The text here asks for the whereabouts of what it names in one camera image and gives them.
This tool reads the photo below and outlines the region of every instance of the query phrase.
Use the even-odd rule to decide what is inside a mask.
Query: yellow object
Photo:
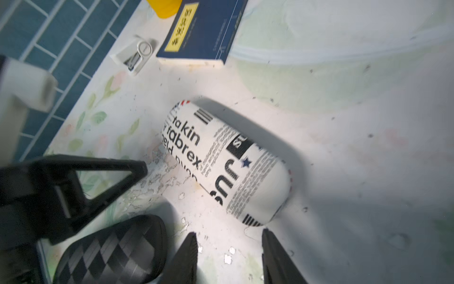
[[[188,32],[188,28],[191,24],[192,18],[196,13],[198,3],[186,4],[183,8],[183,12],[178,19],[177,25],[173,29],[172,37],[167,43],[164,51],[177,52],[180,50],[181,43]]]
[[[159,18],[165,19],[175,15],[182,0],[147,0]]]

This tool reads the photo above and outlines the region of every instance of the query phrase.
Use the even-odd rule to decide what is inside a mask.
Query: tabletop surface
[[[143,160],[149,174],[76,236],[43,242],[50,275],[75,240],[156,214],[169,255],[197,233],[199,283],[263,282],[264,227],[219,209],[162,146],[167,112],[189,99],[286,162],[293,191],[266,227],[309,283],[451,283],[453,3],[420,0],[397,26],[381,6],[355,17],[336,1],[307,2],[249,0],[219,69],[152,57],[131,77],[104,59],[47,154]],[[172,21],[143,1],[111,52],[134,34],[160,46]],[[118,177],[81,183],[94,196]]]

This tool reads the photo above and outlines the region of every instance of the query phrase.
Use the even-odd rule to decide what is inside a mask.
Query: cylindrical container
[[[188,100],[170,111],[162,139],[213,201],[248,226],[268,223],[288,197],[290,171],[278,157]]]
[[[182,0],[147,0],[153,10],[161,19],[175,15],[180,8]]]

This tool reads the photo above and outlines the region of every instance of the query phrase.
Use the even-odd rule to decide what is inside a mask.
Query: black patterned object
[[[155,279],[167,257],[164,222],[142,215],[71,244],[57,266],[54,284],[141,284]]]

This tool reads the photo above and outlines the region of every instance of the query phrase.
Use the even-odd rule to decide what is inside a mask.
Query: blue star
[[[244,160],[241,160],[241,162],[243,163],[243,165],[241,165],[242,168],[244,167],[249,168],[249,165],[252,163],[252,161],[250,161],[247,157]]]

